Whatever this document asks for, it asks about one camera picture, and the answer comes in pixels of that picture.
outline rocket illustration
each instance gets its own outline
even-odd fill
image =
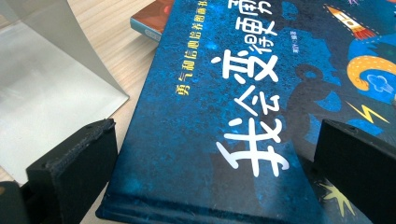
[[[342,22],[347,28],[349,28],[352,31],[353,35],[356,38],[363,40],[375,36],[375,34],[372,31],[364,28],[356,21],[349,18],[348,15],[346,15],[344,12],[337,10],[333,7],[328,7],[328,6],[326,7],[334,15],[335,18],[337,18],[340,22]]]

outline yellow lightning bolt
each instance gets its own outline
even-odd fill
[[[347,199],[346,196],[344,196],[344,194],[342,194],[340,192],[340,190],[338,190],[335,186],[327,186],[327,185],[323,185],[323,184],[320,184],[320,185],[330,191],[330,193],[328,195],[326,195],[326,197],[323,198],[324,200],[330,200],[332,198],[335,198],[337,200],[338,206],[340,207],[340,212],[341,212],[342,217],[345,214],[344,204],[349,209],[349,211],[353,214],[353,216],[355,216],[355,212],[352,209],[352,205],[350,205],[349,200]]]
[[[386,119],[384,119],[382,116],[380,116],[379,114],[377,114],[374,110],[370,109],[369,107],[367,107],[366,105],[361,105],[361,108],[363,109],[363,112],[360,112],[359,109],[357,109],[355,106],[353,106],[352,104],[346,102],[347,104],[349,104],[352,108],[354,108],[356,110],[356,112],[358,112],[360,115],[362,115],[365,119],[369,120],[370,122],[373,122],[373,118],[371,116],[371,114],[375,115],[376,117],[378,117],[379,119],[384,120],[386,123],[389,123],[389,121],[387,121]]]

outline book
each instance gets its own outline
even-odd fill
[[[131,17],[131,27],[142,35],[160,42],[173,3],[174,0],[155,0]]]
[[[96,215],[371,223],[312,165],[323,119],[395,146],[394,6],[176,0]]]

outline yellow star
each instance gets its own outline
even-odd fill
[[[337,200],[342,217],[345,214],[344,204],[346,204],[346,207],[349,208],[349,211],[353,214],[353,216],[355,216],[355,212],[352,209],[352,205],[350,205],[349,200],[347,199],[346,196],[344,196],[344,194],[340,192],[340,190],[338,190],[335,186],[327,186],[323,184],[320,185],[330,191],[330,193],[323,198],[324,200],[330,200],[332,198],[335,198]]]

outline book spine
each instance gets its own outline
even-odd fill
[[[134,18],[131,18],[131,28],[136,30],[140,34],[151,38],[152,40],[154,40],[156,42],[160,42],[160,40],[161,40],[162,34],[160,32],[141,23],[140,21],[135,20]]]

